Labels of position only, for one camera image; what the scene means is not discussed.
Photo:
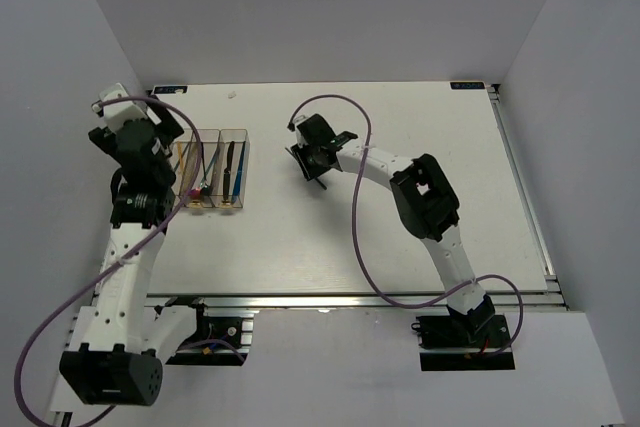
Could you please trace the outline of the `rainbow spoon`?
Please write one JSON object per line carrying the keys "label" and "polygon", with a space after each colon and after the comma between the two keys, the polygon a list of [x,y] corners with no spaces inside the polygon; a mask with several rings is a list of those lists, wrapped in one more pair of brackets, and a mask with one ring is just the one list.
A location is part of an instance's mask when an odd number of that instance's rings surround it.
{"label": "rainbow spoon", "polygon": [[191,198],[209,197],[214,191],[215,167],[221,155],[222,145],[217,144],[210,150],[210,155],[206,156],[206,148],[202,148],[202,156],[200,157],[201,170],[198,173],[199,180],[194,186],[188,190]]}

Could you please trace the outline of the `black spoon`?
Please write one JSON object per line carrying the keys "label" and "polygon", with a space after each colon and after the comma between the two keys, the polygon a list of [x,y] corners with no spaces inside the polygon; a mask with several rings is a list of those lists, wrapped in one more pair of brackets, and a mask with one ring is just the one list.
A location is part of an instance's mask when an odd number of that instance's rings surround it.
{"label": "black spoon", "polygon": [[211,194],[211,171],[213,169],[213,165],[215,163],[215,149],[211,148],[210,156],[203,166],[203,175],[200,181],[200,193],[203,196],[209,196]]}

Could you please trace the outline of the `blue knife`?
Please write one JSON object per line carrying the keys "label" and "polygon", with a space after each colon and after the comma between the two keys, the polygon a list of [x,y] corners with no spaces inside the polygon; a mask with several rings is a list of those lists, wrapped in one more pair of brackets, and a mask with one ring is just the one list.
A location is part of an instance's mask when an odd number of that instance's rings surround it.
{"label": "blue knife", "polygon": [[238,161],[238,167],[236,171],[236,177],[234,180],[234,188],[232,192],[232,203],[235,203],[240,196],[241,186],[242,186],[242,176],[244,172],[244,159],[246,152],[246,141],[242,143],[240,157]]}

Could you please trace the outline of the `black knife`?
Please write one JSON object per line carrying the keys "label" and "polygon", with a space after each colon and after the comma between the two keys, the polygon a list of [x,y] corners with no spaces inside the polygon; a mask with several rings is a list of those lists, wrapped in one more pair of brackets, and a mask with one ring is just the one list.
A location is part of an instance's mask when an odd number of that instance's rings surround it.
{"label": "black knife", "polygon": [[234,149],[235,142],[231,141],[228,145],[226,151],[226,163],[223,171],[223,203],[230,204],[231,203],[231,172],[232,172],[232,164],[234,158]]}

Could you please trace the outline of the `orange chopstick short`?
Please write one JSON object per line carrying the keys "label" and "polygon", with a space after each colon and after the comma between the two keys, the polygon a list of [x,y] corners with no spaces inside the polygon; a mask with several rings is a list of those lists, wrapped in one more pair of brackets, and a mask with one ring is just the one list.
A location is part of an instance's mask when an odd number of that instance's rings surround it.
{"label": "orange chopstick short", "polygon": [[176,168],[180,171],[181,174],[183,174],[185,169],[185,155],[184,155],[184,147],[182,142],[177,143],[177,154],[178,154],[178,163],[176,164]]}

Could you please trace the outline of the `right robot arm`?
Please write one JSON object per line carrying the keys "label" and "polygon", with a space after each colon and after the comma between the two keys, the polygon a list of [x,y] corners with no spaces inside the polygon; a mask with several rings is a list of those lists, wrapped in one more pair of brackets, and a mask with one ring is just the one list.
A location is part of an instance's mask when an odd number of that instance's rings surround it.
{"label": "right robot arm", "polygon": [[316,180],[331,170],[356,176],[351,204],[352,243],[359,267],[374,292],[396,307],[422,307],[388,297],[365,266],[357,232],[357,204],[364,179],[389,189],[402,225],[428,251],[445,288],[443,299],[453,319],[453,337],[466,346],[484,338],[495,308],[476,281],[461,240],[460,201],[435,157],[430,154],[402,157],[366,142],[359,143],[352,132],[335,133],[319,114],[301,115],[290,121],[288,129],[296,134],[290,152],[306,180]]}

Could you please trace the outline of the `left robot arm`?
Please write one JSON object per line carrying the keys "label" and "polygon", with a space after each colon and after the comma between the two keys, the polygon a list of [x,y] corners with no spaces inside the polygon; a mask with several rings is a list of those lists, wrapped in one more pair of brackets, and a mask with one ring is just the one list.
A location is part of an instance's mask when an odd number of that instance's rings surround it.
{"label": "left robot arm", "polygon": [[170,146],[184,130],[153,98],[124,95],[93,108],[105,125],[89,138],[120,171],[112,179],[110,237],[94,315],[79,347],[63,353],[59,371],[87,405],[150,406],[179,342],[199,346],[211,334],[211,321],[185,308],[161,313],[155,330],[143,333],[151,273],[178,212]]}

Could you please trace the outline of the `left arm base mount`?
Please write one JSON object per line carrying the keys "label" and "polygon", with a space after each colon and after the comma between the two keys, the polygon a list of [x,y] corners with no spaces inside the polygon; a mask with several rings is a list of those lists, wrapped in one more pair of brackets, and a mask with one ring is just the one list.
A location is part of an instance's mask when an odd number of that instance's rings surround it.
{"label": "left arm base mount", "polygon": [[251,344],[253,318],[240,311],[214,308],[203,297],[171,297],[155,307],[160,314],[169,307],[188,307],[196,319],[196,330],[168,360],[174,366],[241,366]]}

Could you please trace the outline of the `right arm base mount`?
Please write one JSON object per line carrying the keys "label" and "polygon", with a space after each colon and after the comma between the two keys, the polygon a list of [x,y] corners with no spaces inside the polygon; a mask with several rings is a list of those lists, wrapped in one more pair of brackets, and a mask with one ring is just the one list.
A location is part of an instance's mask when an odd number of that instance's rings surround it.
{"label": "right arm base mount", "polygon": [[423,372],[511,371],[516,368],[504,315],[496,315],[475,337],[450,317],[420,316],[411,324],[417,335]]}

